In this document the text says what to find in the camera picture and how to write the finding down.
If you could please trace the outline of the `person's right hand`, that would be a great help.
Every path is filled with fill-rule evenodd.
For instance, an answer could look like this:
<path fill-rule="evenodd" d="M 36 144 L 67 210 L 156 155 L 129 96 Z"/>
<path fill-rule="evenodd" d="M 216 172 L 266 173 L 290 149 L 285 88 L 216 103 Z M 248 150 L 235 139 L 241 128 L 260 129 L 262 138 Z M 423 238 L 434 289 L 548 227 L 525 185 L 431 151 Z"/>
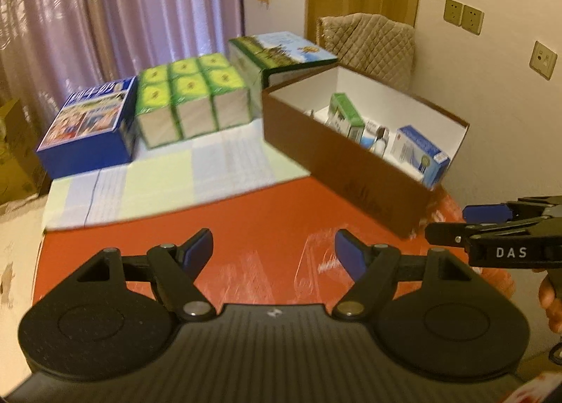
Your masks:
<path fill-rule="evenodd" d="M 561 333 L 562 330 L 562 304 L 556 297 L 553 285 L 549 277 L 544 277 L 539 290 L 538 299 L 540 306 L 545 310 L 549 328 L 554 333 Z"/>

